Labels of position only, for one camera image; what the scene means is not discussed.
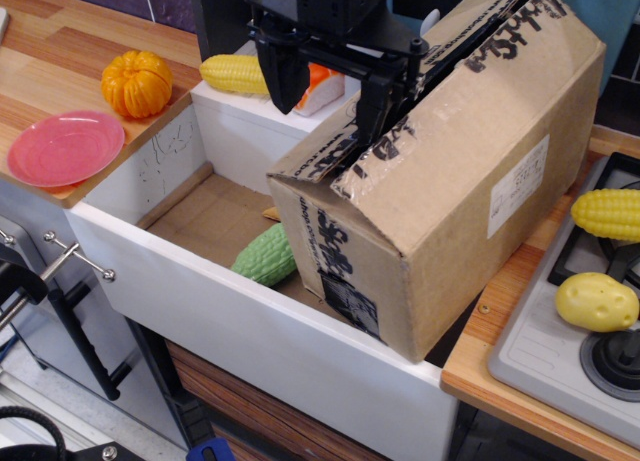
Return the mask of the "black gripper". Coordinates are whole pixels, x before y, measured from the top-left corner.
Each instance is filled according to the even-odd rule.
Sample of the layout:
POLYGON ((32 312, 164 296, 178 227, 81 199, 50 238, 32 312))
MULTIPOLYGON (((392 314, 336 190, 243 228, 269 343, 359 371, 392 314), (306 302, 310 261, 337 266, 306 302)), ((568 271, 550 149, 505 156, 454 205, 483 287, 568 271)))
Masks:
POLYGON ((290 113, 310 85, 308 62, 361 81, 359 146, 377 141, 418 79, 428 43, 397 21, 387 0, 245 0, 271 101, 290 113), (391 73, 375 73, 383 70, 391 73))

